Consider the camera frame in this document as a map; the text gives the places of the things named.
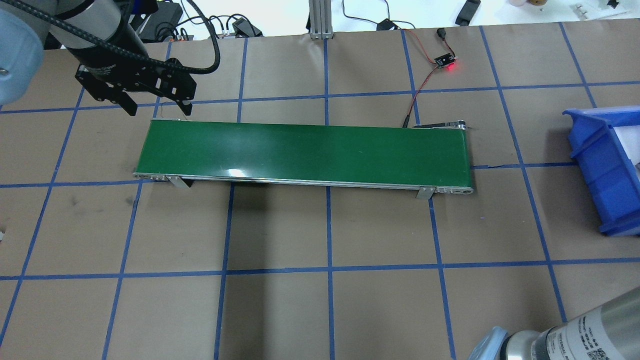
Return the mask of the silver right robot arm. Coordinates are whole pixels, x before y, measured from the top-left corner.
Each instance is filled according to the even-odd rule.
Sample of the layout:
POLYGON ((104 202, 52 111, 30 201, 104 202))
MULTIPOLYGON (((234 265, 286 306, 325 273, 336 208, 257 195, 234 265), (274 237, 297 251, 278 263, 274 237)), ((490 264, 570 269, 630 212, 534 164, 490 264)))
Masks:
POLYGON ((470 360, 638 360, 638 287, 544 332, 508 335, 494 326, 476 345, 470 360))

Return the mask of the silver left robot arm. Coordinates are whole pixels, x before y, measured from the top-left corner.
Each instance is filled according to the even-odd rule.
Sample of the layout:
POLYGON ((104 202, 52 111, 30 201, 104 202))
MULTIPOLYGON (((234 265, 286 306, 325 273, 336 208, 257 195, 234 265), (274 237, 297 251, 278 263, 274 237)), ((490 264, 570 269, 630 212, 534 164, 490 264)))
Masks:
POLYGON ((150 56, 138 28, 159 9, 157 0, 3 0, 1 104, 26 94, 52 37, 78 61, 74 77, 95 101, 134 116, 138 104, 131 94, 147 92, 175 102, 189 116, 194 75, 210 69, 150 56))

